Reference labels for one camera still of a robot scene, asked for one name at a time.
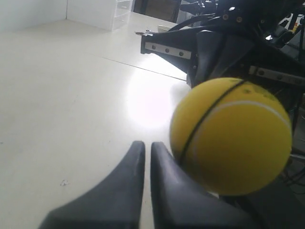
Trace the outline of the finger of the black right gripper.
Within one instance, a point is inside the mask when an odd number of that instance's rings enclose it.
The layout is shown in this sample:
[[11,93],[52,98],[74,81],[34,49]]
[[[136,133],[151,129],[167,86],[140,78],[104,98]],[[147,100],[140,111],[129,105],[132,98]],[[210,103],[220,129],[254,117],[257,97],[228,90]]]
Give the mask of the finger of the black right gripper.
[[196,35],[198,65],[194,86],[221,77],[253,48],[249,39],[203,30]]

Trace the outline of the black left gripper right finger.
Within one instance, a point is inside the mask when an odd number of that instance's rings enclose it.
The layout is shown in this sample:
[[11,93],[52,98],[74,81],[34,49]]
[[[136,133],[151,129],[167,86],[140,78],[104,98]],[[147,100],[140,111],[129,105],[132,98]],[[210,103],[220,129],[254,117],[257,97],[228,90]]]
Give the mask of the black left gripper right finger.
[[151,197],[157,229],[255,229],[255,221],[195,183],[163,142],[151,145]]

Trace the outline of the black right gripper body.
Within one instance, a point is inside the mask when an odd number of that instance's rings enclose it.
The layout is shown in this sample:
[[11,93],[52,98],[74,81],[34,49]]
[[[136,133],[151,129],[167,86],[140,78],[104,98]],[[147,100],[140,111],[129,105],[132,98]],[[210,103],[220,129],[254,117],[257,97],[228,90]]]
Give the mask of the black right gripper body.
[[288,111],[300,106],[305,92],[305,66],[240,27],[146,33],[141,53],[156,54],[186,73],[192,88],[221,77],[248,80],[273,94]]

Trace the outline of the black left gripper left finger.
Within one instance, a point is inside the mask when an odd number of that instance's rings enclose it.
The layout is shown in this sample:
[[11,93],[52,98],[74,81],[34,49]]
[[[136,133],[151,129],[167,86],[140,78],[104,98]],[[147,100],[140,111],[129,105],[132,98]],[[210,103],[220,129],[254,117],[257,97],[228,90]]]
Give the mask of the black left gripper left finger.
[[117,167],[97,186],[52,210],[41,229],[137,229],[145,173],[145,144],[134,141]]

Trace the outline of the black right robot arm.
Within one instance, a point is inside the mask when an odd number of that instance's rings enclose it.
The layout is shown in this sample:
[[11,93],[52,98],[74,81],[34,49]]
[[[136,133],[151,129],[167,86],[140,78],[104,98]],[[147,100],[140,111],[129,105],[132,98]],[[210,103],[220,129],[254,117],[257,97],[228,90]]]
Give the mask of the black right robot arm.
[[187,74],[189,85],[234,77],[271,92],[291,111],[305,92],[305,65],[271,45],[266,36],[301,0],[221,0],[202,26],[182,22],[141,37],[141,54],[156,54]]

